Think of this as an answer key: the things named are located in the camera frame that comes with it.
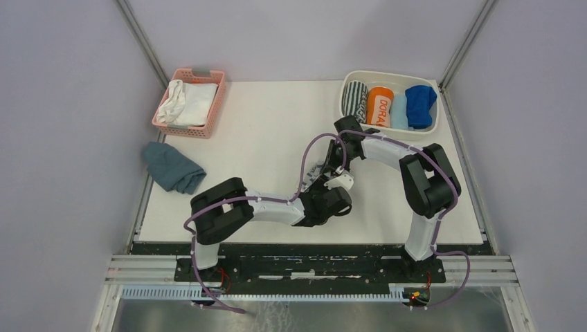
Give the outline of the patterned white blue cloth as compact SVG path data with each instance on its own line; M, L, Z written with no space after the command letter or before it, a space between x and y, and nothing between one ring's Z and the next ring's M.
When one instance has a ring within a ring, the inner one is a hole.
M309 187L312 185L321 175L322 170L325 166L325 161L316 162L309 170L306 171L304 177L304 185Z

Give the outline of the light blue towel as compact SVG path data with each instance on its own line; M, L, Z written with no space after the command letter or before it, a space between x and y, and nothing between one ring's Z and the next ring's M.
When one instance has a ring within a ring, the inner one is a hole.
M404 94L395 94L390 111L392 129L408 131L407 98Z

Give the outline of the dark blue towel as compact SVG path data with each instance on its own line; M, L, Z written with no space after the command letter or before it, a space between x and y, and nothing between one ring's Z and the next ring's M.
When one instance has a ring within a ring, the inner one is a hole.
M405 90L408 126L426 129L432 125L431 109L437 100L433 87L416 85Z

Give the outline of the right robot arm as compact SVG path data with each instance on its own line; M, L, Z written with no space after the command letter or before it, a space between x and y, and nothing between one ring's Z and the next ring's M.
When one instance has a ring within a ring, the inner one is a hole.
M444 148L436 143L416 147L376 129L364 131L353 116L340 118L334 128L337 135L321 170L328 177L326 187L344 183L356 158L375 160L400 172L413 217L404 245L409 258L401 261L399 271L406 281L418 282L428 272L425 260L435 254L440 221L456 206L461 193Z

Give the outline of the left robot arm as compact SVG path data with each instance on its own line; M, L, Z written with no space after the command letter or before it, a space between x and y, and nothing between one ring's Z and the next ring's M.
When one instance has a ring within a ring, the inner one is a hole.
M203 282L218 270L219 245L247 223L281 223L311 228L352 209L352 199L343 186L310 185L292 201L285 196L248 190L239 177L230 178L190 200L192 215L184 228L192 234L191 271Z

